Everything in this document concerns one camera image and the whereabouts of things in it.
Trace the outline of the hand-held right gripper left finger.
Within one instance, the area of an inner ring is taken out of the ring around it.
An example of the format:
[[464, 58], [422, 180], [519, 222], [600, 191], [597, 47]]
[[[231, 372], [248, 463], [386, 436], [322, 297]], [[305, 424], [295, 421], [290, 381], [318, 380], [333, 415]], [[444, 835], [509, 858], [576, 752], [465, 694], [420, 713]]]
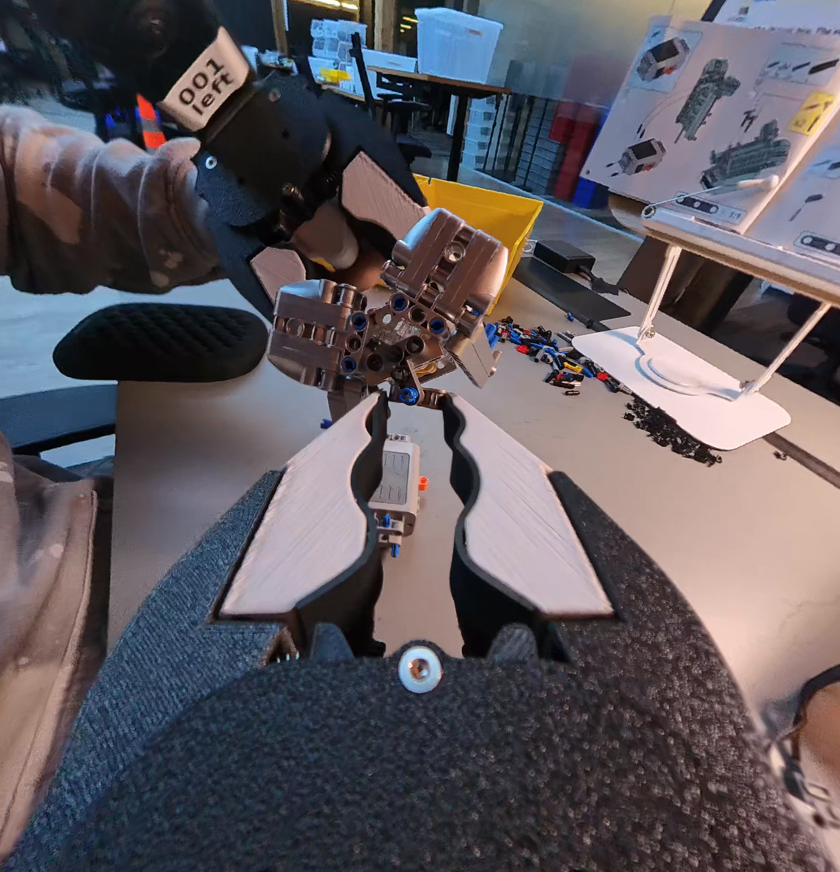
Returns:
[[368, 396], [287, 462], [219, 616], [294, 616], [364, 569], [377, 547], [370, 500], [388, 421], [387, 398]]

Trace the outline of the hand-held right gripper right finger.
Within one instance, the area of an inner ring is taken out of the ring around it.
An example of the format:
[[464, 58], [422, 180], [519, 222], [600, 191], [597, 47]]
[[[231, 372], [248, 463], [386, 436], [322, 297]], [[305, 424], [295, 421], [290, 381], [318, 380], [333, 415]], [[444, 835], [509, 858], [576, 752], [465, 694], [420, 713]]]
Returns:
[[460, 396], [444, 401], [458, 559], [546, 619], [613, 616], [599, 573], [557, 494], [554, 470]]

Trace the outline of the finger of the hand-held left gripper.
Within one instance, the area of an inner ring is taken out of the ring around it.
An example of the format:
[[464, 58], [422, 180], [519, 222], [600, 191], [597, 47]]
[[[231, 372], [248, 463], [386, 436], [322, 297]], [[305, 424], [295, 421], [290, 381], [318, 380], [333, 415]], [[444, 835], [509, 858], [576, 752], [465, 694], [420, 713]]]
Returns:
[[250, 268], [262, 288], [264, 298], [253, 304], [259, 313], [272, 313], [282, 288], [305, 299], [314, 298], [314, 283], [308, 280], [306, 264], [292, 248], [263, 248], [250, 258]]
[[363, 150], [349, 161], [341, 178], [341, 208], [352, 218], [391, 236], [404, 236], [429, 214]]

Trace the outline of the grey brick engine model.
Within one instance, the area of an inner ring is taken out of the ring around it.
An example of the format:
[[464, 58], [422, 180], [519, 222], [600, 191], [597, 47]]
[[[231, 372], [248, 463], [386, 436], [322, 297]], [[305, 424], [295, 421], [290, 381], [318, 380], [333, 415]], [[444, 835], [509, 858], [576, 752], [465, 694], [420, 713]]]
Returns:
[[459, 370], [481, 388], [497, 370], [484, 315], [509, 260], [499, 240], [437, 208], [394, 245], [383, 304], [371, 308], [359, 289], [331, 281], [281, 288], [267, 360], [326, 392], [332, 420], [381, 390], [406, 406], [439, 407], [431, 380]]

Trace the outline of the person's left hand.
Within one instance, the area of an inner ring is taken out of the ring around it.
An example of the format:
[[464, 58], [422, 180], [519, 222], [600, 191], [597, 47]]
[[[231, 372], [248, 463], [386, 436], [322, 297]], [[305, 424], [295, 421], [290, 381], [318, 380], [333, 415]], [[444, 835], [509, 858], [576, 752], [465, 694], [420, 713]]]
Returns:
[[353, 267], [360, 256], [359, 242], [335, 202], [321, 204], [311, 219], [300, 224], [292, 244], [308, 260], [332, 272]]

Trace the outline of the background table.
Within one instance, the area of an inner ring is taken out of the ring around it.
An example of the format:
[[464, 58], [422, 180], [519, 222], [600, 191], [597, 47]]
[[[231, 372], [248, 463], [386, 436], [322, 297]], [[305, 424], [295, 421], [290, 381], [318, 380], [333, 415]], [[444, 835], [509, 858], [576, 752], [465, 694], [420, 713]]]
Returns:
[[456, 100], [453, 115], [454, 127], [450, 134], [450, 151], [445, 179], [456, 182], [462, 165], [465, 142], [466, 121], [469, 104], [474, 100], [494, 98], [500, 105], [503, 98], [512, 94], [505, 86], [478, 83], [460, 79], [448, 79], [428, 73], [398, 71], [380, 66], [364, 66], [356, 61], [360, 80], [360, 93], [349, 93], [340, 89], [335, 81], [335, 72], [322, 68], [318, 76], [308, 65], [309, 58], [301, 58], [308, 76], [324, 93], [330, 93], [356, 105], [371, 119], [383, 125], [389, 136], [397, 143], [403, 143], [404, 153], [409, 158], [427, 158], [424, 145], [410, 138], [410, 122], [415, 115], [424, 114], [441, 105], [450, 108]]

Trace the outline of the yellow plastic bin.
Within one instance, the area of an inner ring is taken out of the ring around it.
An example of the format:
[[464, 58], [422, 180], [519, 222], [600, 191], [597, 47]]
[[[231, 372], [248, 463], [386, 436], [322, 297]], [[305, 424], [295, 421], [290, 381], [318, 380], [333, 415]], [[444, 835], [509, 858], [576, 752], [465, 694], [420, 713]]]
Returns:
[[503, 279], [503, 286], [506, 286], [523, 256], [524, 245], [544, 202], [418, 174], [415, 180], [431, 209], [443, 208], [456, 214], [471, 227], [498, 239], [508, 249], [509, 262]]

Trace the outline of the clear plastic storage box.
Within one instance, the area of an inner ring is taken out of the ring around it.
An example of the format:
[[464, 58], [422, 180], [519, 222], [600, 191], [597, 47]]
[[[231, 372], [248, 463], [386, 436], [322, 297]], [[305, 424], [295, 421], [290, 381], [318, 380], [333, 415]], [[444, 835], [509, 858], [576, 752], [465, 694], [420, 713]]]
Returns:
[[485, 84], [503, 24], [445, 7], [417, 8], [416, 71]]

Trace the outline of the pile of black pins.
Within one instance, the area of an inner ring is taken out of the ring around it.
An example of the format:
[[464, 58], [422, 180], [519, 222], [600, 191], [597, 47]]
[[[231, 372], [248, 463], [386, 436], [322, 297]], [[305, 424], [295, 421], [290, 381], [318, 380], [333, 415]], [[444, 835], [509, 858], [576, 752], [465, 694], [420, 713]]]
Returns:
[[623, 419], [643, 431], [655, 445], [679, 457], [707, 467], [722, 463], [719, 452], [689, 435], [663, 410], [648, 405], [638, 397], [632, 396], [626, 403]]

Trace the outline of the pile of colourful brick parts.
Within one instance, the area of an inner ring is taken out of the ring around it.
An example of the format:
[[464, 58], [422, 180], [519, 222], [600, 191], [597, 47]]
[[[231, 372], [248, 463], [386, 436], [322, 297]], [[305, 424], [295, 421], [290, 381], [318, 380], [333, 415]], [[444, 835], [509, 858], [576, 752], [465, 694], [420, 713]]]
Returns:
[[595, 382], [613, 394], [633, 396], [630, 388], [593, 362], [574, 346], [572, 332], [553, 332], [544, 326], [525, 329], [511, 317], [484, 326], [491, 350], [504, 343], [535, 365], [545, 366], [544, 383], [561, 391], [565, 397], [578, 397], [584, 382]]

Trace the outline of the black power adapter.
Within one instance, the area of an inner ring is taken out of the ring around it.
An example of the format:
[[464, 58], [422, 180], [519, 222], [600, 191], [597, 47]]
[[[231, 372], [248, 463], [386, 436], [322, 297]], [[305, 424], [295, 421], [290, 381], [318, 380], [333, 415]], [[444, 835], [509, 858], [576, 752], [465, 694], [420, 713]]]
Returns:
[[588, 252], [563, 241], [534, 242], [534, 259], [562, 275], [591, 277], [596, 259]]

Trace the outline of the white booklet stand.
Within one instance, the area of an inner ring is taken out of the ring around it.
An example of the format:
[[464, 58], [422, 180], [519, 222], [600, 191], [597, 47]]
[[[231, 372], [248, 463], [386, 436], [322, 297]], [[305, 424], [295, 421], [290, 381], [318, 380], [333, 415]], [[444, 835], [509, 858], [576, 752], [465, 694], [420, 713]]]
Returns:
[[[785, 429], [790, 413], [765, 397], [763, 389], [822, 317], [840, 310], [840, 268], [733, 234], [724, 233], [715, 242], [674, 231], [659, 238], [665, 255], [641, 323], [579, 335], [573, 340], [575, 350], [711, 448], [732, 451]], [[818, 302], [817, 311], [758, 375], [737, 379], [666, 337], [655, 324], [687, 251], [799, 290]]]

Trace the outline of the dark blue chair seat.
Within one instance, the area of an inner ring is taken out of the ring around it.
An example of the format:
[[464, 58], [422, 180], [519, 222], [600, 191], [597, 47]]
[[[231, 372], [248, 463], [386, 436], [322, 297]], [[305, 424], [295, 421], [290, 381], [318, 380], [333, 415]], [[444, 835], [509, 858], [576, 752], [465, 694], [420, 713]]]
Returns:
[[118, 392], [103, 384], [0, 398], [0, 432], [12, 453], [30, 456], [113, 435]]

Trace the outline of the grey printed sweatshirt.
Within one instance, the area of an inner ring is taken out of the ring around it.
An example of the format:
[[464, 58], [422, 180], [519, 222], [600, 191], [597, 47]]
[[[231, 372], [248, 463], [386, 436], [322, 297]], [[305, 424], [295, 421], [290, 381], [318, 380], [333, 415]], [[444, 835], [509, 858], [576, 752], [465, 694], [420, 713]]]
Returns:
[[112, 480], [0, 432], [0, 866], [64, 755], [107, 649]]

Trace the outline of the instruction booklet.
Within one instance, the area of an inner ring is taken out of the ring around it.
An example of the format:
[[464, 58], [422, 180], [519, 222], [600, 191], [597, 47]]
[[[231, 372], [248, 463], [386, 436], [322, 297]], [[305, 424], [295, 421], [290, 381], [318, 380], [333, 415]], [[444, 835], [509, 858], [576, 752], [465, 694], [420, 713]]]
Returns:
[[786, 188], [840, 121], [840, 31], [655, 17], [582, 173], [644, 205], [648, 235], [729, 265], [840, 277], [836, 231]]

